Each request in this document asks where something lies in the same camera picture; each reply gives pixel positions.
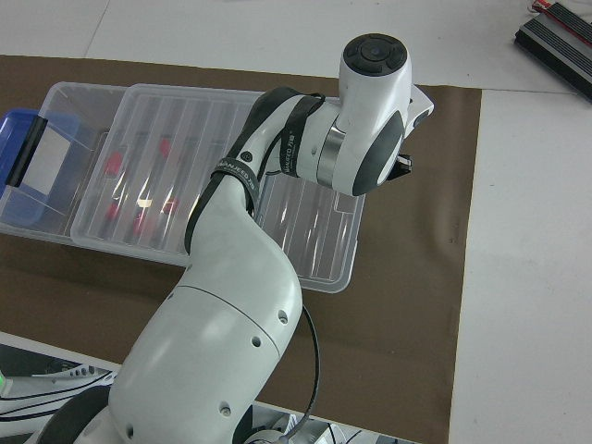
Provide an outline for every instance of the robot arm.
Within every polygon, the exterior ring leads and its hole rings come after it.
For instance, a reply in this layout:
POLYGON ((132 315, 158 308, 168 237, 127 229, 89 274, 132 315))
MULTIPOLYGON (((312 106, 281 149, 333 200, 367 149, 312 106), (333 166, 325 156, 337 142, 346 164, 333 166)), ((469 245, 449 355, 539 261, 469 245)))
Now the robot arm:
POLYGON ((302 310, 288 258, 251 218, 259 182, 278 170, 349 195, 371 191, 433 110, 412 86, 403 44, 379 34, 345 48, 339 95, 341 107, 279 88, 255 103, 191 214, 189 266, 134 344, 108 406, 72 442, 231 442, 302 310))

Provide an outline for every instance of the table surface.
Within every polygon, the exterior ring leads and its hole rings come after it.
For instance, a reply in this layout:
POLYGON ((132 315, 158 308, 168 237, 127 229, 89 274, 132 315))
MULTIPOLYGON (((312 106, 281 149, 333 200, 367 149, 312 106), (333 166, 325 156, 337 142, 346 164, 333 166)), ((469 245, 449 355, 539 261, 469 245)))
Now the table surface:
POLYGON ((342 46, 378 31, 416 83, 484 89, 450 443, 584 441, 592 105, 512 45, 530 17, 521 0, 3 0, 0 54, 337 77, 342 46))

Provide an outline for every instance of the brown paper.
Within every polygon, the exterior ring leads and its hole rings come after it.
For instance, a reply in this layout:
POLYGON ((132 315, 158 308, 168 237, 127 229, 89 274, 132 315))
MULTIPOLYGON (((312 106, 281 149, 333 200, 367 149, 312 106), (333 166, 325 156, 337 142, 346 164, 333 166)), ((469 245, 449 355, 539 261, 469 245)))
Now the brown paper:
MULTIPOLYGON (((104 60, 0 56, 0 113, 39 108, 59 81, 159 83, 337 95, 334 79, 104 60)), ((448 440, 481 92, 436 103, 403 145, 413 173, 366 199, 350 286, 304 292, 321 340, 315 414, 425 443, 448 440)), ((181 269, 0 236, 0 329, 122 362, 181 269)), ((302 411, 313 348, 302 323, 259 401, 302 411)))

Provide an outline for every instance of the clear plastic box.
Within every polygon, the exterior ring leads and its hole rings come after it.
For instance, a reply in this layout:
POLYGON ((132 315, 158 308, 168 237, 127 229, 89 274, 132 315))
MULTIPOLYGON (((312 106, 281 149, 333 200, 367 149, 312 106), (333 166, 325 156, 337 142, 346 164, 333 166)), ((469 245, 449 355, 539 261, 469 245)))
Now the clear plastic box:
MULTIPOLYGON (((18 227, 0 216, 5 222, 0 229, 185 265, 183 237, 191 210, 260 94, 55 85, 40 115, 68 141, 56 175, 64 182, 56 179, 51 199, 38 202, 43 208, 38 220, 18 227)), ((60 143, 65 145, 56 138, 53 145, 60 143)), ((14 192, 5 192, 0 210, 14 192)), ((304 288, 337 292, 350 280, 363 205, 364 197, 271 176, 262 183, 255 221, 288 255, 304 288)))

